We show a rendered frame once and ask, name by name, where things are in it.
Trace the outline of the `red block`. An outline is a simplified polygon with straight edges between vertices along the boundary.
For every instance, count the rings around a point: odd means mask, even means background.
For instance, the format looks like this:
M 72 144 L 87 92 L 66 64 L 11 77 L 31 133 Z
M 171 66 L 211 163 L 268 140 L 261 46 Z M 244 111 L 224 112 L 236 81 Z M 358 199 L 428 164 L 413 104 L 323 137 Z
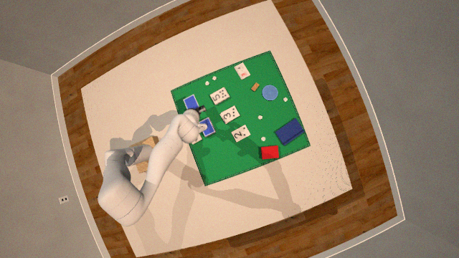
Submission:
M 261 147 L 262 159 L 279 158 L 278 145 Z

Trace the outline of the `blue flat disc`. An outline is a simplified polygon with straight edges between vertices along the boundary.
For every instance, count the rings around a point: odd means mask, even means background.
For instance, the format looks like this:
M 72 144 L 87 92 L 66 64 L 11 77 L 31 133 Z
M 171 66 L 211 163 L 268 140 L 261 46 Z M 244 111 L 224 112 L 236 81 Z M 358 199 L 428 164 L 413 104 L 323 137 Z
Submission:
M 278 90 L 273 85 L 267 85 L 262 89 L 262 96 L 266 100 L 274 100 L 278 96 Z

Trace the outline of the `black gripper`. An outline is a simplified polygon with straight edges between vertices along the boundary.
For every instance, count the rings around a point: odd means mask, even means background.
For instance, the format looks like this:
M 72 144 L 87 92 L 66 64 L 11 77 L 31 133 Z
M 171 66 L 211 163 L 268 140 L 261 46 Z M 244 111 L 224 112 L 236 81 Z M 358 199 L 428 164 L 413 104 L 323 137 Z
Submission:
M 197 111 L 198 114 L 199 114 L 199 118 L 200 118 L 200 114 L 202 114 L 202 111 L 203 111 L 203 112 L 206 112 L 206 111 L 207 111 L 206 108 L 205 108 L 205 106 L 204 106 L 204 107 L 197 107 L 197 108 L 195 108 L 195 109 L 194 109 L 194 108 L 189 108 L 189 109 L 187 109 L 187 110 L 191 110 L 191 109 L 192 109 L 192 110 L 196 110 L 196 109 L 197 109 L 196 111 Z M 198 110 L 198 109 L 200 109 L 200 110 Z

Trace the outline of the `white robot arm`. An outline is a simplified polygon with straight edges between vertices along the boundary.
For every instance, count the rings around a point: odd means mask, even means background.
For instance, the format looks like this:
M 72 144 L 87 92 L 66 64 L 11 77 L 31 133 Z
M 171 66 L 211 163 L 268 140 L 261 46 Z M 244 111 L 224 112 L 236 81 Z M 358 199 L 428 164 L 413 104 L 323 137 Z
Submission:
M 174 117 L 165 136 L 154 148 L 145 144 L 105 152 L 106 168 L 98 203 L 119 224 L 131 226 L 144 215 L 166 170 L 183 148 L 183 142 L 193 143 L 207 129 L 207 124 L 199 123 L 196 110 L 186 110 L 184 113 Z M 146 179 L 141 190 L 138 190 L 131 183 L 127 166 L 147 160 Z

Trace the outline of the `white printed card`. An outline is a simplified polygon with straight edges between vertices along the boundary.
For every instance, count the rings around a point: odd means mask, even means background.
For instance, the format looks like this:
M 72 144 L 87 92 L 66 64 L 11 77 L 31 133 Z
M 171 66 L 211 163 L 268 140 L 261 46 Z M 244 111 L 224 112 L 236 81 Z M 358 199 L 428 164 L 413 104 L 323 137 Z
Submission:
M 246 66 L 244 65 L 244 63 L 241 63 L 235 66 L 234 68 L 237 71 L 238 75 L 240 76 L 241 80 L 251 75 L 249 71 L 247 70 Z

